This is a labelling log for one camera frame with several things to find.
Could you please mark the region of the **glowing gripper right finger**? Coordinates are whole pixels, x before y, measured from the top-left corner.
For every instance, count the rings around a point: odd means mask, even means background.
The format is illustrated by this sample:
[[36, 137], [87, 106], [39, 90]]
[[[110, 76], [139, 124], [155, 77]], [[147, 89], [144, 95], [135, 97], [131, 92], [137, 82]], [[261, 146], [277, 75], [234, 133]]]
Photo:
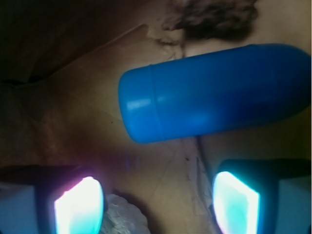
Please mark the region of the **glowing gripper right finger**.
[[213, 180], [213, 209], [223, 234], [310, 234], [312, 162], [225, 160]]

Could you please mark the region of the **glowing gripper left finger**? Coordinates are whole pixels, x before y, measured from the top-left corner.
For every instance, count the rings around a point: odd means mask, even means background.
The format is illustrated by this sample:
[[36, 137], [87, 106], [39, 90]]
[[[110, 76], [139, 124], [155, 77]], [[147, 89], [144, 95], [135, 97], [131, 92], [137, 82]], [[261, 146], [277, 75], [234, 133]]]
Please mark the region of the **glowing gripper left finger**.
[[89, 168], [1, 168], [2, 234], [98, 234], [105, 211]]

